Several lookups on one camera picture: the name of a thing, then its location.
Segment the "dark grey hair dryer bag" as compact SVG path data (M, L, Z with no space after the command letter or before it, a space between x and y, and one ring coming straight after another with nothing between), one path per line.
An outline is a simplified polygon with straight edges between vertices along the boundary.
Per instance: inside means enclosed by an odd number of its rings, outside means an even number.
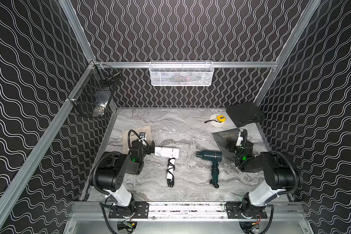
M235 129L225 130L221 132L215 132L215 133L212 133L212 136L219 150L222 152L222 155L225 161L234 162L236 158L236 154L235 152L230 152L229 148L226 146L228 141L232 141L233 145L234 146L236 145L238 137L240 136L240 129L235 128Z

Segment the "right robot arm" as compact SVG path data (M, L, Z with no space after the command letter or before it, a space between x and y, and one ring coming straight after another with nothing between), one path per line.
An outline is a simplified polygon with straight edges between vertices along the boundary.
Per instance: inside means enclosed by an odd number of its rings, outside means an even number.
M226 140L225 148L235 154L235 167L243 173L263 172L264 181L242 199L239 210L246 218L261 215L269 203L280 195L291 194L303 183L292 161L278 151L253 155L253 143L244 129L237 140Z

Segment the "dark green hair dryer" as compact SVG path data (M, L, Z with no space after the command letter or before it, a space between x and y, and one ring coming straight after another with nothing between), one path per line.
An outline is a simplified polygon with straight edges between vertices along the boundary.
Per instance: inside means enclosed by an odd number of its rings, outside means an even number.
M205 161L210 161L212 163L211 166L211 175L212 178L210 180L210 184L213 185L216 189L219 188L218 184L218 176L219 176L219 163L222 160L222 152L220 151L211 151L211 150L204 150L204 151L197 151L196 157L200 158Z

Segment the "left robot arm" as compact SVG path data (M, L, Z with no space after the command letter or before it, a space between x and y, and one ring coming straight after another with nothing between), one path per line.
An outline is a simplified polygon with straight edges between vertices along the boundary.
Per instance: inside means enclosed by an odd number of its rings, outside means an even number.
M123 185L125 174L139 175L146 155L154 153L155 143L134 140L129 152L105 152L93 168L89 184L123 210L132 210L133 195Z

